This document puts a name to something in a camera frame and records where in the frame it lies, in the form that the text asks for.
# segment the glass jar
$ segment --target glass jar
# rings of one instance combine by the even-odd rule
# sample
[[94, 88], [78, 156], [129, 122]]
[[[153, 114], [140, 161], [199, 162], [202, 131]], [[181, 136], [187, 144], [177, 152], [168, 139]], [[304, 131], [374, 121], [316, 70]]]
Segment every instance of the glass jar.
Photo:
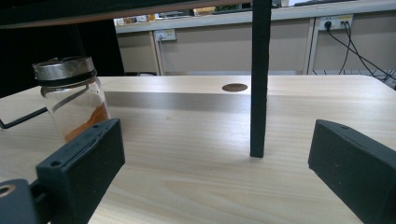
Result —
[[65, 142], [94, 123], [110, 119], [91, 57], [33, 64], [46, 107]]

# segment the jar contents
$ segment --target jar contents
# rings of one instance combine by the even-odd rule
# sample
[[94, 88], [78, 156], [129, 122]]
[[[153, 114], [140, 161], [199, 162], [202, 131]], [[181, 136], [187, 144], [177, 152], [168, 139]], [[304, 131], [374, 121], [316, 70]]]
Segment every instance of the jar contents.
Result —
[[107, 119], [109, 119], [109, 117], [108, 117], [108, 114], [106, 111], [106, 105], [101, 104], [100, 106], [96, 107], [96, 109], [93, 111], [90, 119], [87, 122], [85, 122], [84, 124], [82, 124], [81, 126], [76, 128], [75, 130], [73, 130], [71, 133], [67, 134], [64, 137], [64, 140], [66, 142], [69, 142], [70, 140], [75, 138], [77, 135], [79, 135], [80, 133], [84, 132], [86, 129], [91, 127], [94, 123], [97, 123], [97, 122], [100, 122], [103, 120], [107, 120]]

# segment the wall socket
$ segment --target wall socket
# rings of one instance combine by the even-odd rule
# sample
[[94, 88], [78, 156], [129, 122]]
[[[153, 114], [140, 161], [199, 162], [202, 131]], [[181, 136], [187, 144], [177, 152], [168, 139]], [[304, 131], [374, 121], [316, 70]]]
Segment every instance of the wall socket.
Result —
[[156, 30], [154, 31], [154, 35], [157, 41], [177, 40], [175, 29]]
[[324, 24], [326, 21], [330, 21], [332, 26], [330, 30], [344, 30], [346, 27], [344, 26], [344, 22], [348, 21], [349, 26], [352, 27], [352, 18], [353, 14], [348, 15], [339, 15], [339, 16], [326, 16], [320, 18], [319, 30], [327, 30]]

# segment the silver jar lid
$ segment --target silver jar lid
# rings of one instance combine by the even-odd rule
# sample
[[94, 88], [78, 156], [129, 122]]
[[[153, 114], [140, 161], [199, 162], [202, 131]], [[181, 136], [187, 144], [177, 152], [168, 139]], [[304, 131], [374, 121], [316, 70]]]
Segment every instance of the silver jar lid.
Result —
[[51, 83], [62, 79], [76, 79], [78, 76], [96, 76], [91, 57], [69, 57], [52, 59], [43, 63], [34, 63], [35, 77], [41, 83]]

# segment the wooden table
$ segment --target wooden table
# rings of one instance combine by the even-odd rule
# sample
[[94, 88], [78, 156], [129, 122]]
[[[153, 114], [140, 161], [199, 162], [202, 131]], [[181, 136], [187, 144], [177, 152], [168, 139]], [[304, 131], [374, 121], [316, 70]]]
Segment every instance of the wooden table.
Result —
[[[126, 164], [91, 223], [360, 223], [308, 169], [316, 119], [396, 148], [396, 92], [372, 77], [269, 77], [263, 159], [250, 158], [250, 77], [101, 77]], [[43, 106], [39, 88], [0, 99], [4, 122]], [[0, 182], [35, 180], [62, 145], [49, 114], [0, 130]]]

